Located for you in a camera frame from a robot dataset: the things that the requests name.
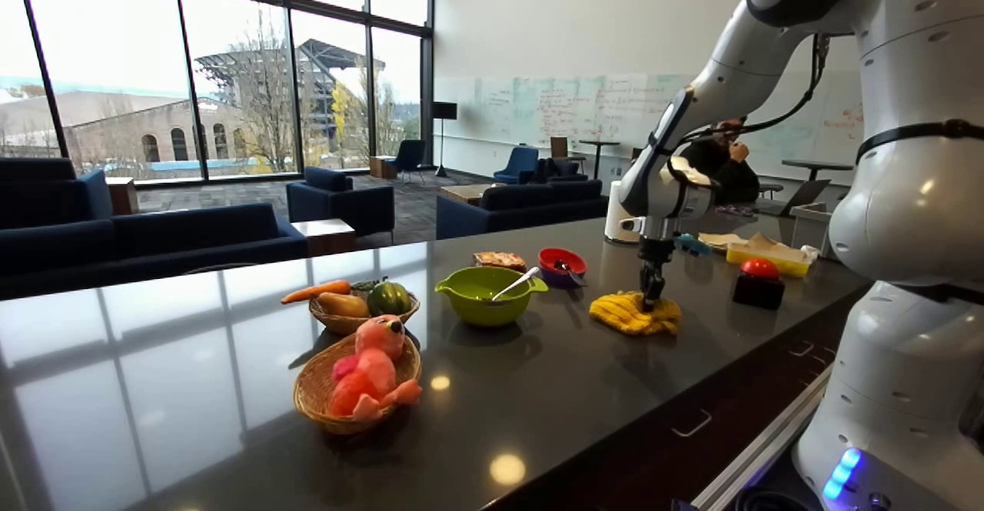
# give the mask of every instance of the black cable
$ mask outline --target black cable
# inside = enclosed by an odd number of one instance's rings
[[[692,142],[695,139],[721,134],[721,133],[735,133],[738,135],[758,132],[760,130],[765,130],[767,128],[776,126],[788,118],[791,118],[794,113],[800,111],[804,105],[807,105],[808,101],[813,98],[814,91],[816,87],[819,86],[819,81],[823,79],[823,68],[826,67],[826,42],[821,39],[821,35],[813,35],[813,53],[811,56],[811,66],[809,67],[809,87],[807,91],[803,93],[800,101],[793,106],[790,111],[783,113],[783,115],[778,116],[778,118],[770,119],[769,121],[763,121],[760,123],[755,123],[752,125],[743,125],[739,129],[732,128],[707,128],[702,131],[691,133],[680,141],[680,144],[686,144]]]
[[[784,493],[752,486],[735,497],[734,511],[809,511],[809,507]]]

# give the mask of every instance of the pink stuffed toy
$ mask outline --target pink stuffed toy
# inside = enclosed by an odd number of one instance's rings
[[[342,357],[331,368],[337,382],[331,393],[329,414],[352,419],[376,420],[383,408],[411,405],[421,398],[421,385],[411,378],[397,386],[393,361],[404,353],[404,323],[396,315],[373,317],[355,331],[355,355]]]

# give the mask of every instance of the laptop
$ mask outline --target laptop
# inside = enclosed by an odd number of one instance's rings
[[[814,203],[816,197],[819,196],[819,193],[823,192],[823,189],[828,184],[830,184],[829,178],[825,178],[823,181],[806,181],[788,202],[776,202],[775,200],[759,198],[755,200],[755,209],[760,214],[787,217],[794,206],[805,206],[806,204]]]

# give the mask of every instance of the green bowl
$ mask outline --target green bowl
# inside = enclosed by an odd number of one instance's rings
[[[465,323],[501,327],[523,315],[530,303],[530,294],[547,291],[543,280],[530,277],[525,284],[513,287],[499,300],[491,301],[495,294],[521,276],[515,270],[501,267],[468,267],[441,280],[434,291],[447,295],[450,307]]]

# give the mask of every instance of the yellow box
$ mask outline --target yellow box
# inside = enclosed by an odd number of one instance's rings
[[[780,270],[781,274],[790,277],[805,277],[809,270],[809,266],[811,265],[810,262],[790,261],[787,259],[781,259],[776,256],[770,255],[770,253],[767,251],[762,251],[759,253],[752,252],[749,251],[747,247],[742,247],[744,245],[745,244],[736,244],[736,242],[731,242],[731,244],[728,244],[728,253],[725,256],[725,259],[727,259],[728,263],[735,263],[737,265],[741,265],[742,263],[745,263],[745,261],[749,259],[753,259],[756,257],[765,258],[775,263],[776,268]]]

